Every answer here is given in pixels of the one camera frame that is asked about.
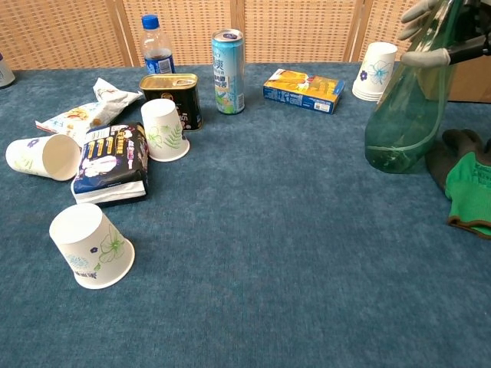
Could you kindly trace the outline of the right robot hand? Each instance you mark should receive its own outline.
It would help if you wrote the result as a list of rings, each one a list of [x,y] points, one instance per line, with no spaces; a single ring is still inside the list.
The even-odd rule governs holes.
[[[436,1],[419,1],[401,16],[405,25],[398,39],[415,38],[437,5]],[[453,40],[434,51],[408,51],[401,62],[410,67],[443,67],[490,55],[490,2],[459,1],[456,22],[450,27]]]

